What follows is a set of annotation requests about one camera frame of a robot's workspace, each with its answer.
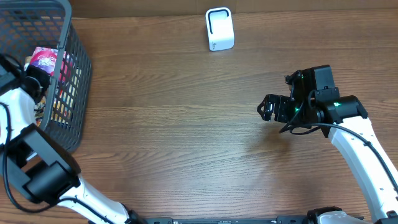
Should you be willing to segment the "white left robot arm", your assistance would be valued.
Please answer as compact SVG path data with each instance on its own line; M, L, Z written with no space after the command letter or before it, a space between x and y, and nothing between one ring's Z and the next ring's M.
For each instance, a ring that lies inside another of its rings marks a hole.
M45 71L1 55L1 177L13 206L26 213L65 207L90 223L143 223L90 185L72 155L37 126L35 105L49 84Z

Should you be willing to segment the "red purple pad package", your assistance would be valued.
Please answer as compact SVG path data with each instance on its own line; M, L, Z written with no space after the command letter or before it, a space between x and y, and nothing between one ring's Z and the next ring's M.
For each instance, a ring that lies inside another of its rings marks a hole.
M54 76L57 58L57 49L36 47L29 64L46 71L50 76ZM69 68L72 66L73 62L66 52L63 53L63 59L61 60L61 63L61 69L63 70L65 76L69 77L71 74Z

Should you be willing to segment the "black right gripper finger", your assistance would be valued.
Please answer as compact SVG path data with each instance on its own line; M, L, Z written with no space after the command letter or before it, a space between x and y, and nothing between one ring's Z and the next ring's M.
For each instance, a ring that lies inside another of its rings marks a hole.
M264 121L270 121L272 116L272 111L269 111L266 107L258 108L257 112Z
M273 94L268 94L265 96L261 104L259 105L260 108L267 108L269 106L272 106L274 104L274 95Z

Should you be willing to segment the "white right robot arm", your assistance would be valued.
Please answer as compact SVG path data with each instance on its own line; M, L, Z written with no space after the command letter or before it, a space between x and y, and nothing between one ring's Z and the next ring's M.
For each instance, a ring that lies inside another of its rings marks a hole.
M292 87L290 96L266 95L257 112L264 121L284 123L281 133L308 135L320 130L348 164L364 195L371 221L397 223L397 169L357 97L341 97L336 87Z

